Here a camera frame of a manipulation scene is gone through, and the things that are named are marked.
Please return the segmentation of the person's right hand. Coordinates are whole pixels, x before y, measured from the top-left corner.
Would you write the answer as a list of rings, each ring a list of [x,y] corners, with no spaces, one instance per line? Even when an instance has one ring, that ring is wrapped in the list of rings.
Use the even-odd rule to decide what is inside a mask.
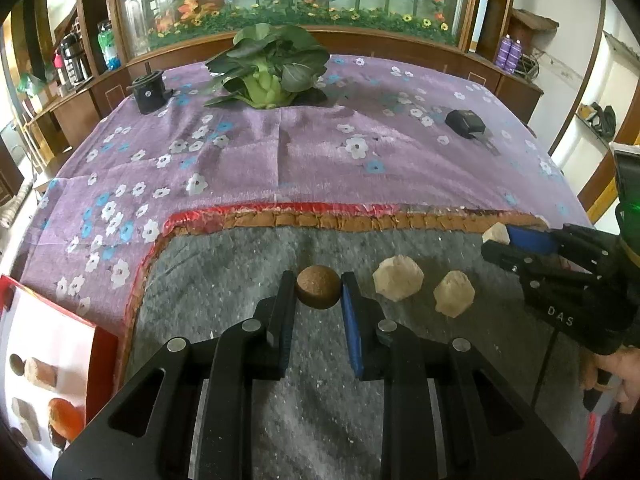
[[[634,347],[622,347],[609,356],[600,356],[587,349],[580,350],[580,388],[588,391],[598,386],[598,371],[611,373],[620,378],[620,386],[615,400],[620,404],[620,412],[630,415],[639,401],[640,351]]]

